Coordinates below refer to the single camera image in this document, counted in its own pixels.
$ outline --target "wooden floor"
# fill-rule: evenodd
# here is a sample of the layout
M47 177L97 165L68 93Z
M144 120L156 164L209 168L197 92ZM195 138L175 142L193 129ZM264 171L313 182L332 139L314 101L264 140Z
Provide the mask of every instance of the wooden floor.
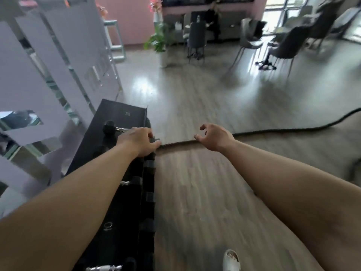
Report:
M311 127L361 107L359 45L328 42L318 55L303 51L288 81L289 62L272 74L258 72L250 66L251 50L229 71L237 50L230 43L208 45L203 65L188 64L183 48L174 47L166 69L157 67L152 51L128 51L127 61L118 65L120 101L148 106L163 143L191 139L206 121L231 132ZM345 178L361 156L360 134L361 114L315 134L243 141ZM199 145L159 151L155 189L157 271L220 271L228 248L238 253L245 271L322 270L218 153Z

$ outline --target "office chair base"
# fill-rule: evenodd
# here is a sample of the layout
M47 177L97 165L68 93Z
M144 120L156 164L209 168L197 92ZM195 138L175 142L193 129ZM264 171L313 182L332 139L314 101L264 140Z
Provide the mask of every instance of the office chair base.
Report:
M274 66L269 60L255 62L255 65L258 66L258 70L268 71L268 70L276 70L277 67Z

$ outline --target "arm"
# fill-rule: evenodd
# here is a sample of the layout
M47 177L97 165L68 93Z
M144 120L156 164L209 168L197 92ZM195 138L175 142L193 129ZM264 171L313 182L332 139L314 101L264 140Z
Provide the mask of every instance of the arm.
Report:
M0 221L1 270L71 270L100 227L126 169L160 146L149 128L119 136L111 150Z
M265 205L306 245L325 270L360 270L361 188L317 168L236 141L204 124L196 135L223 154Z

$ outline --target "person's right hand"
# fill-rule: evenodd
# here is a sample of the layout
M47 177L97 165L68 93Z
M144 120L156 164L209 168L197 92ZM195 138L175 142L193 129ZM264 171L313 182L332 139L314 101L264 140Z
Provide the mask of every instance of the person's right hand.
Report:
M219 152L234 141L232 134L219 125L205 123L199 129L205 130L205 137L197 134L194 138L211 151Z

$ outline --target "slipper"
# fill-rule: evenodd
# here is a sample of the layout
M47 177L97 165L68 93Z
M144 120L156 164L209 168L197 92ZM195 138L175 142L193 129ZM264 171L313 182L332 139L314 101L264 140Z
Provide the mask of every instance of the slipper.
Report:
M240 271L238 255L232 249L228 249L223 256L223 271Z

